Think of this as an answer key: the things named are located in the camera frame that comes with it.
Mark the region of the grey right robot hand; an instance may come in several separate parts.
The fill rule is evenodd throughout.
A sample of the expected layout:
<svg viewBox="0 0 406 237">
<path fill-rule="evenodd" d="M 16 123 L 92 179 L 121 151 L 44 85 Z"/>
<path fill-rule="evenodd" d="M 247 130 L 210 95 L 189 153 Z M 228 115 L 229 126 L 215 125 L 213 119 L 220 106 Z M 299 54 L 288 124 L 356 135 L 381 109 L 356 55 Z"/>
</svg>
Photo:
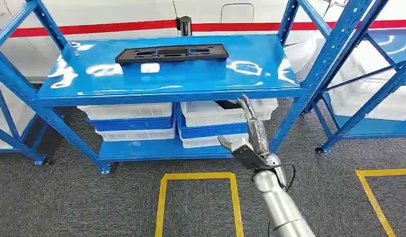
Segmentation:
<svg viewBox="0 0 406 237">
<path fill-rule="evenodd" d="M 270 154 L 270 151 L 263 121 L 259 120 L 250 99 L 245 94 L 242 94 L 237 101 L 241 104 L 247 120 L 249 143 L 256 154 L 266 158 Z"/>
</svg>

